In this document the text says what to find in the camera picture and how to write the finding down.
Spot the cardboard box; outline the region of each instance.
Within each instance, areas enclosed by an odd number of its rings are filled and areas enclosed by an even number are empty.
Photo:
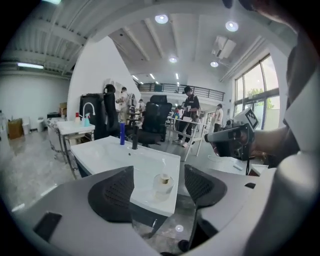
[[[11,140],[20,138],[24,134],[24,129],[22,127],[22,119],[15,119],[8,122],[9,138]]]

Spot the white wall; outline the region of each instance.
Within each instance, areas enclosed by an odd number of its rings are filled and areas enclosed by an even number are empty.
[[[287,108],[288,98],[288,84],[286,78],[288,57],[278,50],[273,44],[270,44],[268,48],[274,64],[276,77],[278,79],[280,94],[279,127],[282,127],[284,126],[283,119]]]
[[[67,101],[69,82],[65,79],[32,76],[0,76],[0,110],[7,119],[30,117],[31,129],[37,128],[38,117],[47,118]]]
[[[139,101],[141,94],[114,42],[108,36],[99,42],[89,39],[72,74],[67,100],[68,120],[73,120],[79,111],[80,96],[102,93],[109,79],[115,82],[116,89],[126,87]]]
[[[201,65],[195,64],[189,69],[186,84],[188,86],[197,86],[224,93],[226,92],[226,86],[219,82],[219,78],[209,70],[203,68]]]

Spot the black pad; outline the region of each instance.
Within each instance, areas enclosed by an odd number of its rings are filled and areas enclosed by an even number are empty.
[[[93,185],[88,193],[88,203],[96,214],[108,222],[130,223],[129,204],[134,188],[134,167],[128,166]]]
[[[197,209],[219,202],[227,193],[227,185],[189,164],[184,165],[184,184]]]

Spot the sink basin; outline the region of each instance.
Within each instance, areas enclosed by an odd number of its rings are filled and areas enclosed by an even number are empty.
[[[95,126],[92,124],[84,127],[81,123],[77,124],[74,121],[57,122],[56,125],[62,135],[87,133],[95,129]]]
[[[95,141],[73,145],[71,152],[90,174],[98,174],[120,167],[133,166],[134,190],[130,201],[152,212],[171,216],[175,212],[180,156],[132,143],[120,145],[118,138],[109,136]],[[172,191],[165,201],[160,201],[153,190],[154,178],[168,174],[173,179]]]

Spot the ceiling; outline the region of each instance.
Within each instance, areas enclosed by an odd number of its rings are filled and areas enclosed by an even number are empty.
[[[154,14],[163,12],[169,21],[159,24]],[[237,32],[226,30],[230,17],[239,24]],[[196,5],[181,0],[62,0],[59,5],[41,2],[7,45],[0,70],[17,69],[16,62],[27,62],[44,65],[46,73],[70,76],[87,39],[109,35],[130,73],[143,83],[154,81],[149,73],[159,83],[175,83],[177,72],[180,83],[187,84],[194,65],[221,78],[260,35],[260,27],[250,21],[242,9],[239,14],[230,12],[220,0],[200,0]],[[264,17],[257,18],[262,26],[271,23]],[[210,62],[217,58],[211,52],[217,36],[227,37],[236,46],[213,68]],[[178,62],[169,62],[170,57]]]

